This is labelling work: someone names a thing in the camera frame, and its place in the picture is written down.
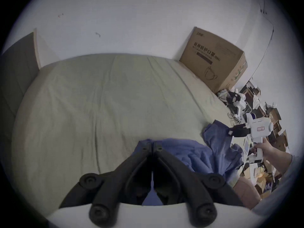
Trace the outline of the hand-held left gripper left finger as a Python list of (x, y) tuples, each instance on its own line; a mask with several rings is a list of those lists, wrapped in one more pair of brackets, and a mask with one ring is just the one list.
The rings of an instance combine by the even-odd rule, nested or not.
[(59, 208), (91, 204), (88, 212), (95, 225), (114, 225), (119, 203), (141, 205), (153, 185), (153, 144), (145, 144), (114, 171), (83, 175), (63, 199)]

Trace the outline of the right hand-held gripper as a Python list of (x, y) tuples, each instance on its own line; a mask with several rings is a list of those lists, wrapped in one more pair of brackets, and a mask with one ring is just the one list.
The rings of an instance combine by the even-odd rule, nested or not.
[(273, 123), (267, 117), (253, 119), (252, 114), (247, 113), (247, 123), (234, 125), (229, 128), (232, 131), (231, 135), (236, 138), (249, 136), (251, 138), (253, 148), (252, 154), (248, 154), (247, 162), (249, 164), (258, 164), (263, 162), (263, 151), (255, 146), (262, 143), (263, 139), (271, 135), (273, 131)]

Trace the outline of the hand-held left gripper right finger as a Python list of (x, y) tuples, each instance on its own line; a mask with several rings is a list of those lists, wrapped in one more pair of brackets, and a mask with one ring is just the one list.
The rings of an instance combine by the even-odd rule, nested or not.
[(244, 207), (222, 175), (192, 172), (158, 143), (153, 144), (153, 182), (164, 205), (187, 203), (194, 226), (208, 226), (215, 221), (215, 203)]

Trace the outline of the person's right hand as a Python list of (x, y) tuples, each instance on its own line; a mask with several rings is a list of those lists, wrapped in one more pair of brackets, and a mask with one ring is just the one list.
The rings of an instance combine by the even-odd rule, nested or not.
[(264, 158), (270, 162), (273, 166), (280, 162), (284, 162), (289, 153), (283, 152), (275, 147), (273, 147), (266, 138), (262, 138), (261, 143), (256, 143), (253, 146), (254, 152), (257, 152), (258, 149), (261, 149), (263, 152)]

